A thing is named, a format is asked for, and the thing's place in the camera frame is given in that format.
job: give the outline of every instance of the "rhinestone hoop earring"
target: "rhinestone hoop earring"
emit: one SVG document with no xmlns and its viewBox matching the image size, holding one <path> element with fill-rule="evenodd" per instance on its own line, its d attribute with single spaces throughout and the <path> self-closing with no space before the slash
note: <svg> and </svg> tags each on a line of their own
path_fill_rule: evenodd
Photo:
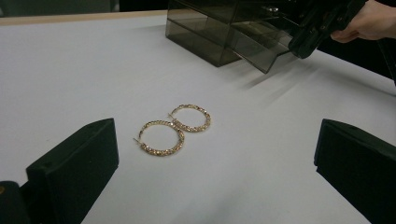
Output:
<svg viewBox="0 0 396 224">
<path fill-rule="evenodd" d="M 187 125 L 181 123 L 180 121 L 178 121 L 177 119 L 175 119 L 174 115 L 176 114 L 176 112 L 179 111 L 180 109 L 184 109 L 184 108 L 195 109 L 195 110 L 198 110 L 199 112 L 203 113 L 206 118 L 205 124 L 198 126 L 198 127 L 191 127 L 191 126 L 187 126 Z M 189 132 L 189 133 L 203 132 L 204 130 L 206 130 L 209 127 L 210 121 L 211 121 L 210 115 L 206 112 L 206 110 L 204 110 L 203 108 L 201 108 L 198 105 L 180 105 L 176 109 L 174 109 L 172 111 L 172 113 L 169 114 L 169 117 L 172 118 L 172 123 L 174 123 L 179 129 Z"/>
<path fill-rule="evenodd" d="M 171 127 L 172 129 L 174 129 L 178 135 L 177 144 L 170 149 L 158 150 L 158 149 L 149 147 L 145 143 L 141 142 L 141 137 L 142 137 L 143 131 L 145 131 L 148 127 L 153 126 L 153 125 L 165 125 L 165 126 L 168 126 L 168 127 Z M 164 121 L 164 120 L 154 120 L 154 121 L 151 121 L 151 122 L 145 124 L 139 133 L 139 137 L 137 139 L 134 138 L 134 140 L 137 142 L 138 145 L 140 145 L 140 148 L 145 150 L 148 154 L 153 155 L 153 156 L 164 157 L 164 156 L 169 156 L 169 155 L 174 154 L 175 152 L 179 151 L 183 147 L 184 133 L 175 124 L 173 124 L 171 122 Z"/>
</svg>

